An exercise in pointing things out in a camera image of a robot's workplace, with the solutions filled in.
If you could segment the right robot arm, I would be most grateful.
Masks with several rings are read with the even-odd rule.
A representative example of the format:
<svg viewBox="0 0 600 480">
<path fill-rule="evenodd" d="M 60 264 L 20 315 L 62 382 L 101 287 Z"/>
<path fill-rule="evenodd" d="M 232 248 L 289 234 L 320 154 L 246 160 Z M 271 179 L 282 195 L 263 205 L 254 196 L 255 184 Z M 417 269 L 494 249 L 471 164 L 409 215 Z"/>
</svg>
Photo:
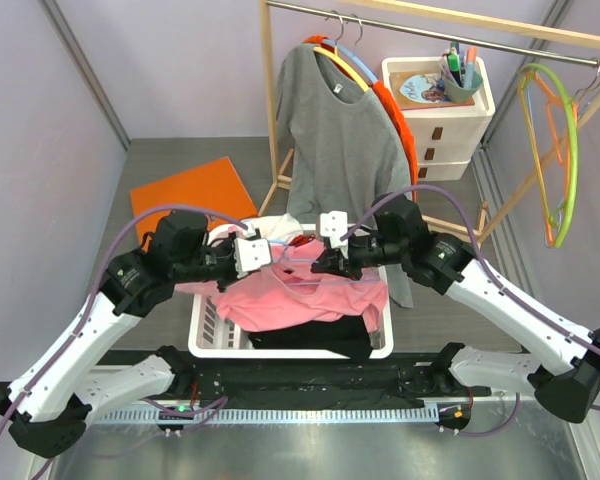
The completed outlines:
<svg viewBox="0 0 600 480">
<path fill-rule="evenodd" d="M 317 234 L 323 253 L 311 266 L 356 281 L 364 269 L 397 265 L 416 284 L 475 312 L 514 338 L 517 353 L 486 352 L 447 344 L 432 365 L 431 380 L 445 395 L 488 387 L 532 396 L 549 413 L 579 424 L 600 393 L 600 328 L 590 330 L 552 311 L 508 281 L 473 240 L 430 230 L 419 206 L 403 193 L 385 194 L 368 212 L 365 234 L 342 211 L 322 213 Z"/>
</svg>

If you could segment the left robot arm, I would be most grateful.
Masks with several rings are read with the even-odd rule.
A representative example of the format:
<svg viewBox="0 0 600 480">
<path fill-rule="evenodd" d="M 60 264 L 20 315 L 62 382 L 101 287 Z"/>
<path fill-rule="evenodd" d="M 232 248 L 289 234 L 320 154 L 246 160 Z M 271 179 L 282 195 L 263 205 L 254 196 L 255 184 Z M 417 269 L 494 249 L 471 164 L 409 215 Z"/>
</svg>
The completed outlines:
<svg viewBox="0 0 600 480">
<path fill-rule="evenodd" d="M 19 448 L 50 460 L 111 411 L 156 395 L 180 399 L 192 391 L 195 368 L 173 346 L 100 381 L 86 379 L 117 340 L 172 298 L 177 284 L 227 287 L 247 274 L 239 250 L 258 238 L 256 227 L 231 219 L 235 232 L 211 246 L 213 211 L 184 205 L 159 211 L 162 218 L 138 247 L 121 255 L 109 247 L 85 303 L 45 354 L 17 379 L 0 382 L 0 431 Z"/>
</svg>

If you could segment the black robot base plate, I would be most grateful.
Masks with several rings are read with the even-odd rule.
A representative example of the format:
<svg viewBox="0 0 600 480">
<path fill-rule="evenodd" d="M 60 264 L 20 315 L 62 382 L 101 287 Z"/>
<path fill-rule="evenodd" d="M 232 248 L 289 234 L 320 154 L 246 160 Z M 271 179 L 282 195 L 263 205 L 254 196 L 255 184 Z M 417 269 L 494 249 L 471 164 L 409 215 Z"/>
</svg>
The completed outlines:
<svg viewBox="0 0 600 480">
<path fill-rule="evenodd" d="M 228 409 L 381 410 L 418 408 L 426 400 L 487 397 L 434 367 L 436 354 L 394 353 L 384 359 L 218 359 L 182 352 L 191 371 L 174 393 L 140 397 L 190 400 L 203 406 L 226 397 Z"/>
</svg>

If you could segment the pink t shirt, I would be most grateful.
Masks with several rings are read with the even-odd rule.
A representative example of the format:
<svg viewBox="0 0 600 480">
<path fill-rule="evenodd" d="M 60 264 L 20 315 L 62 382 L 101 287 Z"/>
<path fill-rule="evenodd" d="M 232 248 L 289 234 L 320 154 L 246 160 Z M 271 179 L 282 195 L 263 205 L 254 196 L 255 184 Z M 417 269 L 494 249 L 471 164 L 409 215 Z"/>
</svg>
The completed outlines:
<svg viewBox="0 0 600 480">
<path fill-rule="evenodd" d="M 229 318 L 247 332 L 278 330 L 312 320 L 332 322 L 345 315 L 361 315 L 367 330 L 373 332 L 379 328 L 388 301 L 387 284 L 384 288 L 324 284 L 293 287 L 276 276 L 271 264 L 223 293 L 214 282 L 179 284 L 176 290 L 207 296 L 221 318 Z"/>
</svg>

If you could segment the light blue wire hanger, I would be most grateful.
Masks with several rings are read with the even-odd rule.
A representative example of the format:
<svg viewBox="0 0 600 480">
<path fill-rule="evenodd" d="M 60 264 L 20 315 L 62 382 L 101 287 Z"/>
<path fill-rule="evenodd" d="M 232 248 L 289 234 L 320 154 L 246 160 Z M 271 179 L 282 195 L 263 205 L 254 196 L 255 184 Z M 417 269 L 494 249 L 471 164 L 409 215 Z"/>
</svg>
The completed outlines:
<svg viewBox="0 0 600 480">
<path fill-rule="evenodd" d="M 314 273 L 312 264 L 324 252 L 324 244 L 316 238 L 310 238 L 301 245 L 270 240 L 272 250 L 272 271 L 286 285 L 293 287 L 324 285 L 352 285 L 384 288 L 385 282 L 378 273 L 364 273 L 360 280 L 352 280 L 329 273 Z"/>
</svg>

